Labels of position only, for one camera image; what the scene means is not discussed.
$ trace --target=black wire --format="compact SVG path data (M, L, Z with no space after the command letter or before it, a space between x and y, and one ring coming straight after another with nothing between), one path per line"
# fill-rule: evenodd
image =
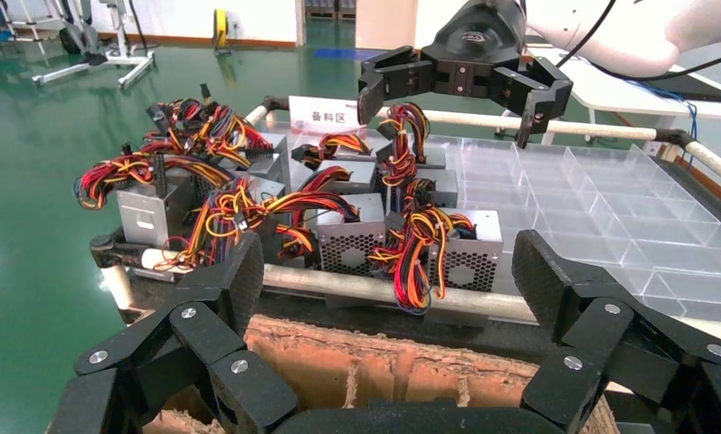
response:
M589 42L590 39L592 39L592 36L594 36L594 33L597 32L597 29L600 28L600 25L603 21L605 21L605 18L608 16L608 14L611 12L611 9L613 9L613 5L616 4L616 0L611 0L607 6L605 6L605 10L602 11L602 14L600 14L600 18L597 19L597 22L594 23L591 29L589 29L589 32L583 37L579 43L576 44L576 46L569 51L565 57L557 63L557 68L560 68L561 66L565 65L567 61L569 61L572 57L576 55L579 50L582 49L582 47Z
M720 58L717 58L717 59L714 59L713 61L708 61L708 62L706 62L706 63L701 63L700 65L694 66L693 68L688 68L688 69L686 69L686 70L677 71L677 72L667 72L667 73L664 74L664 75L657 75L657 76L655 76L655 77L630 77L630 76L628 76L628 75L621 75L621 74L619 74L619 73L617 73L617 72L608 71L608 70L606 70L605 68L603 68L602 66L600 66L600 65L598 65L598 64L596 64L596 63L592 63L592 66L593 66L594 68L597 68L598 70L600 70L600 71L602 71L602 72L605 72L606 74L608 74L608 75L610 75L610 76L613 76L613 77L617 78L617 79L632 80L632 81L656 81L656 80L673 79L673 78L675 78L675 77L682 77L683 75L688 75L688 74L693 73L693 72L696 72L696 71L701 71L701 70L704 70L704 69L706 69L706 68L710 68L710 67L712 67L712 66L715 66L715 65L717 65L717 64L719 64L719 63L721 63L721 57L720 57Z
M134 8L134 0L128 0L128 4L131 6L131 12L134 13L134 21L137 22L137 30L139 31L139 38L142 40L142 50L144 50L145 55L147 55L147 41L144 39L144 34L142 33L142 24L139 22L139 15L137 14L137 10Z

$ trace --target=white wall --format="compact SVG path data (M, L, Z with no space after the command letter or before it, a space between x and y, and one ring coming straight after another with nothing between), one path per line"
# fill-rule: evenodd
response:
M355 47L393 50L403 45L413 45L419 1L359 0Z
M422 48L434 41L434 35L464 6L464 0L419 0L415 20L413 48Z
M7 0L9 14L24 19L19 0ZM114 33L115 28L107 6L90 0L94 27L99 32ZM43 0L24 0L33 16L46 15ZM230 21L238 23L239 39L296 42L296 0L134 0L142 25L149 35L211 38L213 10L224 8ZM126 22L126 33L136 33L132 19Z

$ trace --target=green epoxy floor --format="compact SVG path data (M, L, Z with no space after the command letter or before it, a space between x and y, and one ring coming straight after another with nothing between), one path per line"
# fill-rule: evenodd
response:
M145 108L157 100L215 99L247 113L264 95L353 99L359 64L317 59L319 47L351 47L352 24L313 22L296 50L245 50L216 59L205 48L159 47L157 69L119 91L113 68L36 88L48 71L34 45L0 59L0 434L43 432L76 357L120 328L109 293L90 259L89 240L119 223L114 203L82 210L72 196L77 176L152 128ZM75 61L60 55L54 69ZM426 109L498 114L485 100L422 95ZM568 120L585 121L571 102ZM601 122L608 119L599 118ZM433 134L492 137L474 127L433 125ZM585 146L580 137L560 144Z

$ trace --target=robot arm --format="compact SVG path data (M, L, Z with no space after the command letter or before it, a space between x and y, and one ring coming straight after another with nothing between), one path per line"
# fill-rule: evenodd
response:
M570 51L608 0L527 0L527 27ZM578 55L608 71L658 76L682 52L721 42L721 0L618 0Z

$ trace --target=cable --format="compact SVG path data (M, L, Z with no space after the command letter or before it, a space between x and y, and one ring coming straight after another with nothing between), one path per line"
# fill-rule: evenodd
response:
M617 73L617 72L608 71L608 70L606 70L604 67L598 65L597 63L592 63L592 66L593 66L594 68L597 68L598 70L600 70L600 71L602 71L602 72L604 72L604 73L612 76L612 77L617 78L617 79L631 80L631 81L657 81L657 80L666 80L666 79L674 79L674 78L676 78L676 77L682 77L682 76L684 76L684 75L688 75L688 74L691 74L691 73L693 73L693 72L698 72L698 71L701 71L701 70L705 70L706 68L711 68L712 66L718 65L719 63L721 63L721 57L720 57L720 58L717 58L717 59L714 59L713 61L708 61L708 62L706 62L706 63L701 63L701 64L698 65L698 66L694 66L693 68L688 68L688 69L683 70L683 71L667 72L666 74L657 75L657 76L654 76L654 77L630 77L630 76L628 76L628 75L621 75L621 74L619 74L619 73Z
M134 0L128 0L128 4L131 6L131 12L134 13L134 21L137 22L137 31L139 32L139 39L142 41L142 49L145 52L145 55L147 55L147 40L144 39L144 34L142 33L142 24L139 22L139 15L137 14L137 9L134 7Z
M660 96L662 98L671 98L674 99L682 104L684 104L686 107L688 107L688 112L690 113L690 135L694 139L698 139L698 108L695 104L688 101L683 97L682 95L679 95L675 92L670 92L668 90L664 90L661 88L657 88L655 86L650 86L649 84L640 83L635 81L634 84L637 86L640 86L644 88L645 90L648 90L652 93L654 93L657 96ZM685 154L687 151L682 151L682 159L685 159ZM686 167L686 170L690 171L690 167L693 165L693 156L690 156L690 160L688 161L688 166Z
M569 51L565 57L557 63L557 68L560 68L561 66L565 65L567 61L569 61L572 57L574 57L579 50L582 49L582 47L589 42L589 40L594 36L594 33L597 32L597 29L600 28L600 25L603 21L605 21L605 18L608 16L608 14L611 12L611 9L613 9L613 6L616 4L616 0L611 0L608 2L608 5L605 6L605 10L602 11L602 14L600 14L600 18L597 19L597 21L594 23L591 29L589 29L589 32L582 38L579 43L575 45L575 47Z

